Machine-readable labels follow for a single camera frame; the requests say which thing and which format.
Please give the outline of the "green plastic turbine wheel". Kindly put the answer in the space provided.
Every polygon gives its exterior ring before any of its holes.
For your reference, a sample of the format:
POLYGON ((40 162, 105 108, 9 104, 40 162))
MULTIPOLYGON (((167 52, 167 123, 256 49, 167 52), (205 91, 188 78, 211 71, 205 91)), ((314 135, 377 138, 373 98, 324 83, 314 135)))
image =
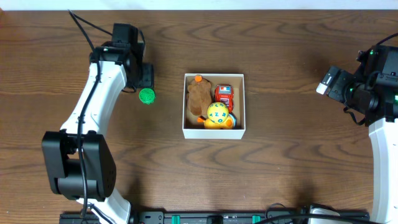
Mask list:
POLYGON ((139 99, 143 104, 150 105, 155 101, 155 91, 151 88, 143 88, 139 92, 139 99))

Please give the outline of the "brown plush bear toy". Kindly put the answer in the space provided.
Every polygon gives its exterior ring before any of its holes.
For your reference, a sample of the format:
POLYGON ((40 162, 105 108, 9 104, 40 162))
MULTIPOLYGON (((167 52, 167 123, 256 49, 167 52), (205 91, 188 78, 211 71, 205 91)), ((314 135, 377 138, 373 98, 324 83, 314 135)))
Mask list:
POLYGON ((195 116, 205 116, 213 102, 211 83, 203 76, 195 75, 187 91, 187 109, 195 116))

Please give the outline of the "orange rubber duck toy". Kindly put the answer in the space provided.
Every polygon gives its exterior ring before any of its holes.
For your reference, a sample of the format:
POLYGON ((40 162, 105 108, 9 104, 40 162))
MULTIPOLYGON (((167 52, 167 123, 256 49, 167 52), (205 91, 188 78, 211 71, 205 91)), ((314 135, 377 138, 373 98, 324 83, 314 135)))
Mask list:
POLYGON ((229 114, 227 119, 222 123, 212 122, 211 119, 205 119, 202 116, 197 118, 197 123, 203 123, 205 129, 234 129, 236 127, 236 118, 229 114))

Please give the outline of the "red toy fire truck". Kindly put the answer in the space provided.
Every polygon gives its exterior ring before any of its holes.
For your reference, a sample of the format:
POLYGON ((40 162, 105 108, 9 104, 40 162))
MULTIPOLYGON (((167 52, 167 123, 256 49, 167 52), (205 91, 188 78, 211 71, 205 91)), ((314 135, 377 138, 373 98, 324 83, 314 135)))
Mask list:
POLYGON ((215 101, 224 103, 229 112, 233 110, 234 91, 231 85, 217 85, 215 88, 215 101))

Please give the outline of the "yellow ball with blue letters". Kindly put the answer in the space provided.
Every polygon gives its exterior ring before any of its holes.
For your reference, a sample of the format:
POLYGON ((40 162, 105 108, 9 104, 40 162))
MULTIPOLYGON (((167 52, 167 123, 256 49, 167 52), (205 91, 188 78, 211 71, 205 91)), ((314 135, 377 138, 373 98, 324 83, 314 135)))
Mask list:
POLYGON ((226 121, 229 115, 228 107, 222 102, 212 103, 207 110, 207 117, 214 123, 220 124, 226 121))

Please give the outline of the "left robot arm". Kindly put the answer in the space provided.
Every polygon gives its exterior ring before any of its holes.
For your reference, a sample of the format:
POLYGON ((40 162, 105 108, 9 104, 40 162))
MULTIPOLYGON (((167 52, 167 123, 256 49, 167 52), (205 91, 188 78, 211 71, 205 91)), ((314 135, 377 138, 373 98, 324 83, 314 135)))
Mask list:
POLYGON ((115 188, 116 164, 105 137, 119 94, 126 88, 150 89, 154 69, 144 63, 143 43, 95 48, 86 85, 59 131, 42 139, 50 189, 82 205, 81 223, 92 210, 100 223, 131 223, 131 203, 115 188))

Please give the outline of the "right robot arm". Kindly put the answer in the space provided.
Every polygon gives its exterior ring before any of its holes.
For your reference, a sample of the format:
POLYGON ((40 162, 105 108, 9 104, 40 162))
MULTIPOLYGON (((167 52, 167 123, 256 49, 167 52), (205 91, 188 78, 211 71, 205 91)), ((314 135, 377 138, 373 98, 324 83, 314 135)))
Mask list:
POLYGON ((331 66, 317 93, 342 103, 358 126, 368 127, 374 163, 371 221, 397 223, 397 78, 362 66, 354 74, 331 66))

